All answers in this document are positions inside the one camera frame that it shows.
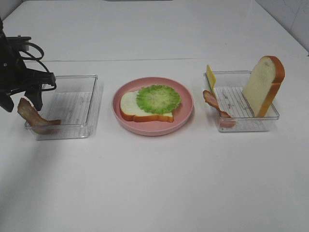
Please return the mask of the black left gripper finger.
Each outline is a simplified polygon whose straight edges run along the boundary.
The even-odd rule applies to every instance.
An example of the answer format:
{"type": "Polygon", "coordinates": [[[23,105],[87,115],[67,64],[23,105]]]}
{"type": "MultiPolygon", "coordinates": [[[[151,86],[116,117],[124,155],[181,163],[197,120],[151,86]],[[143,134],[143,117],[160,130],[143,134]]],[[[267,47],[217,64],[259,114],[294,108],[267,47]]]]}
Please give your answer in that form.
{"type": "Polygon", "coordinates": [[[42,89],[41,88],[31,88],[26,90],[25,96],[33,103],[34,108],[37,111],[42,109],[42,89]]]}
{"type": "Polygon", "coordinates": [[[12,98],[5,93],[0,93],[0,106],[10,113],[14,108],[12,98]]]}

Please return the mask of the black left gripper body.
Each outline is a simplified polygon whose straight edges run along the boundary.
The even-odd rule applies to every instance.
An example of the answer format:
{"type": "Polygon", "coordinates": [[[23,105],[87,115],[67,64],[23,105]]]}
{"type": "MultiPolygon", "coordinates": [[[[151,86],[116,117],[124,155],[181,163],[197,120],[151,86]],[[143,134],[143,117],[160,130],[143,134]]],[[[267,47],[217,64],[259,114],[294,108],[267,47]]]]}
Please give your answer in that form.
{"type": "Polygon", "coordinates": [[[41,62],[44,51],[30,42],[31,37],[6,37],[3,22],[0,23],[0,90],[8,95],[41,88],[42,91],[56,89],[56,78],[41,62]],[[24,61],[36,61],[45,69],[27,68],[24,61]]]}

